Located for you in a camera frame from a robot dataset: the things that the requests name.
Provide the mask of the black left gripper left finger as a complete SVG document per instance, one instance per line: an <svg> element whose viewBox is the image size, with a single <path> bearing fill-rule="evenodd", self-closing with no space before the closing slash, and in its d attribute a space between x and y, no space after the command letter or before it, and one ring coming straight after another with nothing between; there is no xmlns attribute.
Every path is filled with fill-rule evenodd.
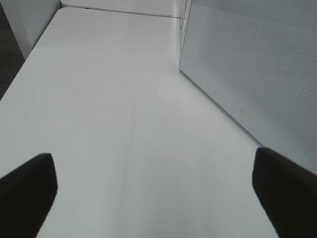
<svg viewBox="0 0 317 238"><path fill-rule="evenodd" d="M53 157L42 153L0 179L0 236L35 238L58 189Z"/></svg>

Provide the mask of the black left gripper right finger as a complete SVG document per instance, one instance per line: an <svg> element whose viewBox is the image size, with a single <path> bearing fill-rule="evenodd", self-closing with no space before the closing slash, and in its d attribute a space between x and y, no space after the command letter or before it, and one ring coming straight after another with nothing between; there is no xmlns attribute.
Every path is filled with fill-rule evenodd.
<svg viewBox="0 0 317 238"><path fill-rule="evenodd" d="M280 238L317 236L317 177L270 148L256 150L252 186Z"/></svg>

